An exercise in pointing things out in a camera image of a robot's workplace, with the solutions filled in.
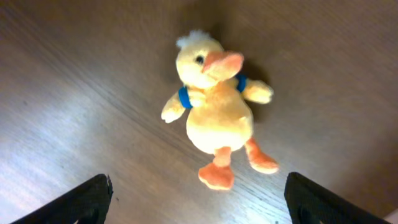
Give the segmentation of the yellow plush duck toy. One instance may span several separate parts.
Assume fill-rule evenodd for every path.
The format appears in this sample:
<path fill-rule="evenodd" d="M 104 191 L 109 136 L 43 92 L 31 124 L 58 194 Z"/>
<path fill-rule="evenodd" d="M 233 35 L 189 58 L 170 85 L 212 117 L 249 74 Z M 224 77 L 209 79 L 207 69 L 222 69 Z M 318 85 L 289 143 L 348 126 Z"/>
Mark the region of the yellow plush duck toy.
<path fill-rule="evenodd" d="M 241 73 L 244 56 L 225 50 L 212 36 L 193 30 L 176 41 L 175 60 L 182 87 L 165 104 L 161 118 L 166 123 L 188 111 L 189 140 L 213 160 L 198 171 L 198 178 L 213 190 L 229 190 L 234 183 L 231 155 L 246 150 L 250 166 L 274 174 L 278 163 L 261 151 L 254 139 L 253 114 L 247 102 L 268 104 L 273 89 L 263 81 Z"/>

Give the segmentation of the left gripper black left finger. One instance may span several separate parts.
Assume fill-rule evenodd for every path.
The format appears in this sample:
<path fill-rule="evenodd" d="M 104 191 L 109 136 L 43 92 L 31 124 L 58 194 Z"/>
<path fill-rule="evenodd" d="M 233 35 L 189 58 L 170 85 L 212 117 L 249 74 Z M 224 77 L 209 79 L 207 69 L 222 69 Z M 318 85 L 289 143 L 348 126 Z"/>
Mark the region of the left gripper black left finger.
<path fill-rule="evenodd" d="M 12 224 L 104 224 L 112 196 L 111 179 L 98 174 Z"/>

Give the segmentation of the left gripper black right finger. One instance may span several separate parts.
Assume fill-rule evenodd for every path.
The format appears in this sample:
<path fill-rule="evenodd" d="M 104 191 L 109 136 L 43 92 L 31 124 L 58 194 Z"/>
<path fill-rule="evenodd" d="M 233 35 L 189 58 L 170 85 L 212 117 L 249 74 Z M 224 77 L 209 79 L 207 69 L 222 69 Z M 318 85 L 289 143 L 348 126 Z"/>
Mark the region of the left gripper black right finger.
<path fill-rule="evenodd" d="M 293 224 L 389 224 L 298 172 L 288 174 L 284 197 Z"/>

